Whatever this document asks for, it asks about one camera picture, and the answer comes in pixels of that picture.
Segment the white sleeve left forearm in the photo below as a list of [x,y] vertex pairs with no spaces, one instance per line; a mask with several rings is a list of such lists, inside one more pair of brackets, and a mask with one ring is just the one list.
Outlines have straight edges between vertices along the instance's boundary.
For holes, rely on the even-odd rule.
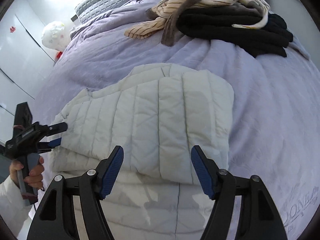
[[29,218],[33,205],[26,205],[27,202],[22,198],[20,189],[10,176],[1,183],[0,202],[1,217],[14,236],[18,236],[24,222]]

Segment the person left hand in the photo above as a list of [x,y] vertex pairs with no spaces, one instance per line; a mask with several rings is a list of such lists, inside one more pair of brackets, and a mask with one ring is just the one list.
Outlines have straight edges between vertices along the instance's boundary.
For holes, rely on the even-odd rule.
[[[27,183],[29,186],[36,188],[38,190],[43,187],[43,181],[42,181],[43,180],[42,173],[44,172],[43,164],[44,164],[44,159],[43,157],[40,157],[38,164],[29,172],[29,176],[24,178],[25,183]],[[23,165],[17,160],[13,160],[9,167],[10,178],[12,179],[12,181],[15,183],[17,187],[20,187],[18,183],[17,172],[20,171],[22,168],[23,168]]]

